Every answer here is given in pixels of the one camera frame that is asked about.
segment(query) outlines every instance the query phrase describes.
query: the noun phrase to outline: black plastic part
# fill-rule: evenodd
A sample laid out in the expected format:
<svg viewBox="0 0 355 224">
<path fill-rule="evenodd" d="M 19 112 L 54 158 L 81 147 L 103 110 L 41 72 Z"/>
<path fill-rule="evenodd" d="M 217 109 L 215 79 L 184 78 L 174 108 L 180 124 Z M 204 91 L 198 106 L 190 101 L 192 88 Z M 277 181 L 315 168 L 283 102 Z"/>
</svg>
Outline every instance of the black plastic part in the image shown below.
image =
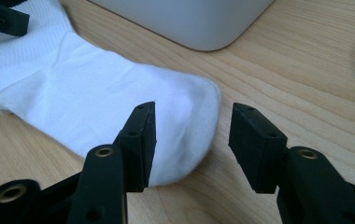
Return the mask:
<svg viewBox="0 0 355 224">
<path fill-rule="evenodd" d="M 0 32 L 8 35 L 26 35 L 29 15 L 0 4 Z"/>
<path fill-rule="evenodd" d="M 40 224 L 63 224 L 72 205 L 81 173 L 72 175 L 41 191 Z"/>
<path fill-rule="evenodd" d="M 20 3 L 26 2 L 27 0 L 0 0 L 0 5 L 5 7 L 15 7 Z"/>
<path fill-rule="evenodd" d="M 123 179 L 119 146 L 92 149 L 87 154 L 67 223 L 126 223 Z"/>
<path fill-rule="evenodd" d="M 287 209 L 291 214 L 291 218 L 282 216 L 284 223 L 290 223 L 288 219 L 302 220 L 295 223 L 355 223 L 355 191 L 325 156 L 308 147 L 293 147 L 287 154 L 285 167 L 304 215 L 297 218 L 295 211 L 279 203 L 279 209 Z"/>
<path fill-rule="evenodd" d="M 149 177 L 156 145 L 155 104 L 138 105 L 114 141 L 123 150 L 125 190 L 142 192 Z"/>
<path fill-rule="evenodd" d="M 149 185 L 155 144 L 155 103 L 149 102 L 134 109 L 115 144 L 88 153 L 81 173 L 43 190 L 34 180 L 0 186 L 0 223 L 126 223 L 126 192 Z"/>
<path fill-rule="evenodd" d="M 305 215 L 304 209 L 297 196 L 296 190 L 290 182 L 283 188 L 279 188 L 277 207 L 284 224 L 303 223 Z"/>
<path fill-rule="evenodd" d="M 275 193 L 288 138 L 257 109 L 235 103 L 229 147 L 257 193 Z"/>
<path fill-rule="evenodd" d="M 34 180 L 14 180 L 0 186 L 0 224 L 34 223 L 41 190 Z"/>
</svg>

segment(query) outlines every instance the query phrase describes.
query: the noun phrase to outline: white device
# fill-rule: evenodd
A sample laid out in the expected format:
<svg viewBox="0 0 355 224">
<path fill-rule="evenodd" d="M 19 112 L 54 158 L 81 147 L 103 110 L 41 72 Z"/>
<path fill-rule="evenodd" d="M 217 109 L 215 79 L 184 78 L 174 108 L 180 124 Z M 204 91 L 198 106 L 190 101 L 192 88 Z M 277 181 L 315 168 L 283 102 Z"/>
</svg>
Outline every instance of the white device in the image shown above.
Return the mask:
<svg viewBox="0 0 355 224">
<path fill-rule="evenodd" d="M 90 0 L 183 46 L 215 50 L 236 40 L 273 0 Z"/>
</svg>

